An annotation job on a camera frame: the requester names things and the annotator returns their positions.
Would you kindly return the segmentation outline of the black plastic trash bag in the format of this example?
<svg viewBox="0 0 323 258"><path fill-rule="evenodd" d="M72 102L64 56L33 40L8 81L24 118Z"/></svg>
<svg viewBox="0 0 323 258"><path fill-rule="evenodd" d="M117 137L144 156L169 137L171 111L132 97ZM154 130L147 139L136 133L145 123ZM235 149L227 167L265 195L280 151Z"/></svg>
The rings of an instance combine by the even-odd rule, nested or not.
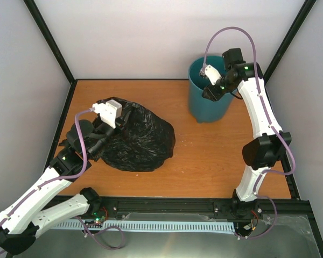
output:
<svg viewBox="0 0 323 258"><path fill-rule="evenodd" d="M146 107L118 97L98 100L104 104L114 100L122 105L124 128L117 128L104 147L101 159L121 171L151 172L173 156L175 132L173 126Z"/></svg>

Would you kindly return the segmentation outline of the teal plastic trash bin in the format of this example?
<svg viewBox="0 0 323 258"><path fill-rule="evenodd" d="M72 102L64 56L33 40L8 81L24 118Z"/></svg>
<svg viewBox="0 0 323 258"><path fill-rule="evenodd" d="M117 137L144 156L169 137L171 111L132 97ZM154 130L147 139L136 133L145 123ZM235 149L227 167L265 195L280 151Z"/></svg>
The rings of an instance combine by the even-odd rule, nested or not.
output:
<svg viewBox="0 0 323 258"><path fill-rule="evenodd" d="M233 96L226 94L217 102L202 97L204 87L209 85L209 80L200 76L203 60L203 57L195 60L188 69L188 107L191 115L198 123L212 123L223 118Z"/></svg>

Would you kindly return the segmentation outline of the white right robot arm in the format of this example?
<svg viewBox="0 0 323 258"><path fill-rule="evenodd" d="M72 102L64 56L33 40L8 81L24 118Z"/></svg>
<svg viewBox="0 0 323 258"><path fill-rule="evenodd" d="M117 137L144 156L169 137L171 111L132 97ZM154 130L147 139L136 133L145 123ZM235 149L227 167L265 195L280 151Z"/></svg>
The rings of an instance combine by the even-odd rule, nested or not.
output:
<svg viewBox="0 0 323 258"><path fill-rule="evenodd" d="M268 172L289 150L291 135L277 122L265 92L263 74L258 64L244 61L240 48L223 54L225 75L207 64L203 69L209 85L202 96L212 102L237 91L243 99L250 117L253 140L242 149L245 170L234 190L229 212L243 218L255 208L258 191Z"/></svg>

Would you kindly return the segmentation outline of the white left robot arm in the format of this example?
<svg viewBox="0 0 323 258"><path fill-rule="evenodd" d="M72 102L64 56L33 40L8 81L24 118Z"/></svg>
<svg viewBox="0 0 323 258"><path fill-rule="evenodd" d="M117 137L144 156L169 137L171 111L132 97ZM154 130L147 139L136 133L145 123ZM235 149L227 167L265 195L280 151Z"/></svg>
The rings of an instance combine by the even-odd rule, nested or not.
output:
<svg viewBox="0 0 323 258"><path fill-rule="evenodd" d="M3 252L18 255L58 223L87 214L97 216L101 198L91 187L82 189L70 199L53 207L45 206L63 189L75 182L97 161L109 139L123 130L130 111L109 111L92 107L97 113L91 122L76 114L75 123L62 141L63 149L50 162L41 177L17 201L0 212L0 247Z"/></svg>

